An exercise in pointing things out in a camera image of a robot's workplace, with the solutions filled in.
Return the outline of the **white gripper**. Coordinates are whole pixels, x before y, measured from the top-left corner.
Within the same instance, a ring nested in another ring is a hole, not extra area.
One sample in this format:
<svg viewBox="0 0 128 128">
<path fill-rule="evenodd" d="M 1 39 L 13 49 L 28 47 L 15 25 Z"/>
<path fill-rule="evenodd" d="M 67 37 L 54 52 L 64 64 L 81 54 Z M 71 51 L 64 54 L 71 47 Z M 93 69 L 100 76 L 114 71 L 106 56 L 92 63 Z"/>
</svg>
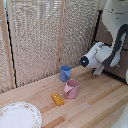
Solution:
<svg viewBox="0 0 128 128">
<path fill-rule="evenodd" d="M 94 68 L 94 70 L 92 72 L 92 75 L 100 75 L 102 73 L 103 69 L 104 69 L 103 65 L 101 65 L 98 68 Z"/>
</svg>

